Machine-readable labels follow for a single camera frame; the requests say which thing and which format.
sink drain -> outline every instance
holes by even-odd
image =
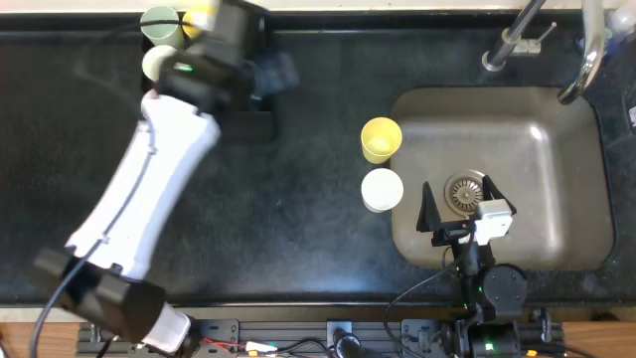
[[[483,177],[476,170],[465,170],[448,178],[444,192],[450,209],[462,216],[472,215],[477,204],[484,200]]]

green led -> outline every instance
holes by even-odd
[[[175,70],[185,71],[185,72],[192,72],[194,69],[190,65],[186,65],[186,64],[182,64],[182,63],[176,63],[175,64]]]

wooden surface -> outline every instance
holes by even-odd
[[[636,322],[568,322],[568,345],[598,358],[636,357]],[[39,357],[74,358],[79,323],[49,323],[40,338]],[[2,323],[2,342],[12,358],[28,358],[32,323]]]

sink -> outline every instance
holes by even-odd
[[[614,230],[594,110],[558,89],[415,89],[391,118],[402,130],[391,168],[404,185],[393,209],[397,248],[414,265],[441,268],[444,248],[415,230],[424,181],[442,221],[465,218],[490,175],[518,213],[507,236],[491,242],[498,263],[522,269],[596,269]]]

chrome faucet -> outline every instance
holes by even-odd
[[[531,0],[521,11],[513,25],[505,29],[501,38],[492,51],[488,51],[482,57],[482,64],[488,71],[502,71],[506,65],[506,59],[514,55],[516,49],[521,45],[523,32],[528,24],[537,15],[546,0]],[[605,21],[603,19],[603,4],[600,0],[581,0],[583,11],[583,24],[585,27],[585,49],[583,51],[583,62],[578,73],[578,77],[558,94],[558,101],[561,104],[570,104],[580,96],[592,83],[594,76],[598,72],[603,52],[605,49]],[[528,54],[537,54],[541,50],[541,41],[528,40],[527,44],[535,47]]]

